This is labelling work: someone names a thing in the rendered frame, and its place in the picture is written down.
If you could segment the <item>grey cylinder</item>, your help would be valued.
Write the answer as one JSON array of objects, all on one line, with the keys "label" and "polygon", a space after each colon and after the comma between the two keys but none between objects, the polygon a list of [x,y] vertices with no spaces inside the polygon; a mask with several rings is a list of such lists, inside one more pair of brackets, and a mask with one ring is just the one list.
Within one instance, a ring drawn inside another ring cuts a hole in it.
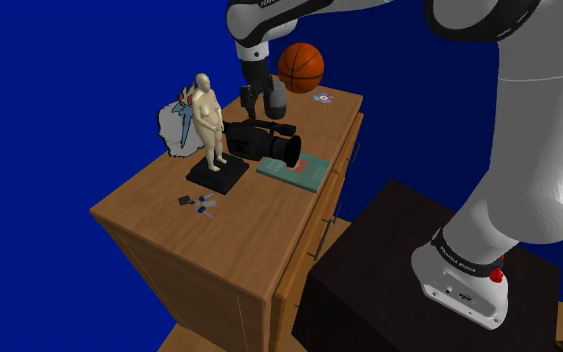
[{"label": "grey cylinder", "polygon": [[272,120],[280,120],[285,116],[287,90],[282,81],[272,80],[272,90],[264,96],[264,107],[266,116]]}]

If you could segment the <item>orange basketball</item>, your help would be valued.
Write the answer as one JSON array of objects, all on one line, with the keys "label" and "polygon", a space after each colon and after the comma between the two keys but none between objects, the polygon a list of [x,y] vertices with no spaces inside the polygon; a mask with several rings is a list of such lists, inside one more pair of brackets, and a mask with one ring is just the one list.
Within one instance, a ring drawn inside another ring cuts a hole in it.
[{"label": "orange basketball", "polygon": [[324,60],[317,48],[308,43],[295,43],[281,54],[277,75],[293,93],[308,93],[321,82]]}]

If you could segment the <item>beige figure on black base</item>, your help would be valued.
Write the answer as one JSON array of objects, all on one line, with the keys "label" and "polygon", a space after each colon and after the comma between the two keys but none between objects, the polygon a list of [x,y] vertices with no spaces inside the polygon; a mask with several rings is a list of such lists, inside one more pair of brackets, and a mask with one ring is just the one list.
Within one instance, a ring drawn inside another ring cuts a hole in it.
[{"label": "beige figure on black base", "polygon": [[194,127],[203,142],[204,157],[193,166],[186,179],[206,189],[226,195],[248,170],[242,159],[223,152],[222,108],[204,73],[195,78],[192,107]]}]

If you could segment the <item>white and blue plush toy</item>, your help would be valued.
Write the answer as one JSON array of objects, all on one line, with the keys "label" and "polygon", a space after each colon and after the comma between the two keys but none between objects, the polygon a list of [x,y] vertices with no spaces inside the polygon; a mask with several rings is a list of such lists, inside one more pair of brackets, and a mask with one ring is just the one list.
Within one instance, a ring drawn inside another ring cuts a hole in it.
[{"label": "white and blue plush toy", "polygon": [[192,98],[195,87],[194,82],[184,86],[177,100],[158,112],[158,135],[171,157],[189,157],[204,148],[204,143],[194,127]]}]

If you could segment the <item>green book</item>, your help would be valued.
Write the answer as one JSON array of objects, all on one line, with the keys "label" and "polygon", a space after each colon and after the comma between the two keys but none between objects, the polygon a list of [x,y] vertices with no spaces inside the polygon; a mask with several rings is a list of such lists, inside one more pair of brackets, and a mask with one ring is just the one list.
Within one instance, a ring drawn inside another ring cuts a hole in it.
[{"label": "green book", "polygon": [[289,167],[284,161],[264,157],[256,168],[256,172],[298,188],[317,193],[327,173],[331,162],[319,157],[301,152],[294,167]]}]

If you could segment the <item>bunch of blue keys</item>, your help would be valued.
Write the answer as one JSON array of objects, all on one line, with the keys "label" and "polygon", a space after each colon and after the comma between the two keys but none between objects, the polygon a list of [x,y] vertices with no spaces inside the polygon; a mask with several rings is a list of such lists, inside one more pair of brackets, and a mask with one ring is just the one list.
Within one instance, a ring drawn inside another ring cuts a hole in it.
[{"label": "bunch of blue keys", "polygon": [[182,196],[178,199],[180,206],[191,205],[193,206],[199,214],[207,215],[213,218],[213,215],[209,212],[209,209],[216,206],[216,201],[212,199],[213,193],[207,195],[199,196],[196,199],[192,199],[190,196]]}]

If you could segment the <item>wooden chest of drawers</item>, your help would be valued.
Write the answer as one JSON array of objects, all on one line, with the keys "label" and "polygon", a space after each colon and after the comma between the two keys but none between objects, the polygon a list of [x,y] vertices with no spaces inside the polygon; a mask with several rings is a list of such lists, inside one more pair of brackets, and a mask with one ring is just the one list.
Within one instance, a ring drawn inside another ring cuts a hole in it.
[{"label": "wooden chest of drawers", "polygon": [[196,158],[162,155],[97,203],[92,216],[179,327],[226,352],[281,352],[339,205],[361,103],[339,90],[328,103],[288,96],[285,120],[304,152],[331,164],[316,192],[249,168],[199,213],[180,203],[205,194],[186,178]]}]

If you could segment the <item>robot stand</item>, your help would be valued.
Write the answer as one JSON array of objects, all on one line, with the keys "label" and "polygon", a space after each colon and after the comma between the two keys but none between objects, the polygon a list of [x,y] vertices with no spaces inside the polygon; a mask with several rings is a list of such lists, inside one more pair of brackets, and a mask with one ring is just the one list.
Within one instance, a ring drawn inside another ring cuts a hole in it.
[{"label": "robot stand", "polygon": [[521,247],[495,330],[424,295],[411,254],[453,214],[389,181],[309,271],[293,337],[307,352],[555,352],[560,270]]}]

